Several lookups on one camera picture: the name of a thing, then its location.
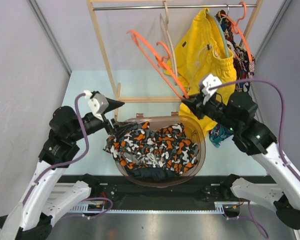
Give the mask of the orange black camouflage shorts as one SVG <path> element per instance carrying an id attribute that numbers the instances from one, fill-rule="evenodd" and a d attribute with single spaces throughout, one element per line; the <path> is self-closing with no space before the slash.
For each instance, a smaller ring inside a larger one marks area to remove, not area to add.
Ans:
<path id="1" fill-rule="evenodd" d="M 151 130 L 149 121 L 129 123 L 106 139 L 103 150 L 126 171 L 152 167 L 181 176 L 199 162 L 199 146 L 186 136 L 182 123 L 159 130 Z"/>

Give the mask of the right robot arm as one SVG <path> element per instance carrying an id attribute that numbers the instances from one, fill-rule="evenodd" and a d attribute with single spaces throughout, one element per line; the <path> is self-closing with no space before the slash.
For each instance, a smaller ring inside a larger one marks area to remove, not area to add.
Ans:
<path id="1" fill-rule="evenodd" d="M 213 95 L 195 94 L 182 99 L 198 118 L 209 117 L 233 133 L 233 142 L 243 153 L 256 160 L 277 183 L 279 190 L 255 184 L 231 174 L 220 188 L 221 196 L 252 201 L 273 212 L 286 226 L 300 230 L 300 171 L 279 149 L 276 136 L 254 116 L 258 105 L 244 92 L 233 93 L 227 104 Z"/>

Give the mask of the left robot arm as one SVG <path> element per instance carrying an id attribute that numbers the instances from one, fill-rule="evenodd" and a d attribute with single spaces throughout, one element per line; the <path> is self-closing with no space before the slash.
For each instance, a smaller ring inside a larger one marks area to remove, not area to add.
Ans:
<path id="1" fill-rule="evenodd" d="M 45 240 L 55 224 L 82 201 L 102 200 L 100 181 L 84 174 L 74 186 L 47 204 L 56 183 L 65 170 L 89 151 L 88 135 L 101 129 L 114 131 L 105 114 L 124 105 L 97 93 L 88 98 L 91 109 L 81 117 L 79 107 L 61 106 L 49 122 L 48 139 L 26 192 L 8 215 L 0 217 L 0 240 Z"/>

